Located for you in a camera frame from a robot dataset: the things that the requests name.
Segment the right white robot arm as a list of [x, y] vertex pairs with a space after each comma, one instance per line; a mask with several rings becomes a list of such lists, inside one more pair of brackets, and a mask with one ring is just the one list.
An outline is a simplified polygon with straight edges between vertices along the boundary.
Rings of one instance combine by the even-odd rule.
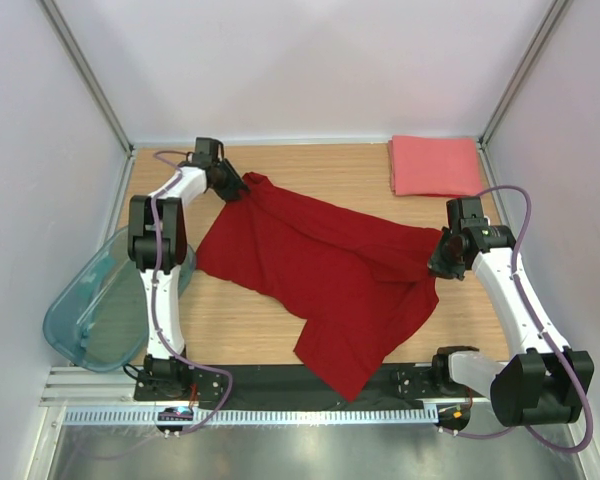
[[464, 386], [483, 395], [505, 427], [569, 424], [592, 419], [587, 392], [594, 363], [572, 349], [541, 305], [509, 227], [492, 225], [479, 197], [447, 201], [448, 224], [429, 260], [438, 278], [472, 272], [486, 291], [505, 334], [510, 360], [501, 364], [470, 347], [439, 350], [433, 389], [452, 396]]

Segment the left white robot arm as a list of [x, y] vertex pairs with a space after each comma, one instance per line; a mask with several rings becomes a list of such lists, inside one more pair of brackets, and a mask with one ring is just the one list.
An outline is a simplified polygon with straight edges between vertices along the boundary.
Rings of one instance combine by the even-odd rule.
[[154, 192], [129, 202], [127, 250], [143, 283], [148, 314], [137, 401], [180, 400], [194, 386], [195, 366], [186, 358], [179, 313], [180, 274], [189, 251], [185, 208], [209, 190], [225, 202], [248, 190], [217, 139], [198, 137], [189, 152], [161, 150], [154, 157], [172, 167], [173, 175]]

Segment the dark red t shirt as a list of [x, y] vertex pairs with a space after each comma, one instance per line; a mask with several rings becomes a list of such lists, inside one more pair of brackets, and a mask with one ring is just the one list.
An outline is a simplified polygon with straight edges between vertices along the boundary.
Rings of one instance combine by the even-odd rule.
[[294, 348], [352, 402], [438, 304], [428, 261], [441, 233], [397, 224], [244, 175], [197, 249], [197, 266], [279, 301], [305, 325]]

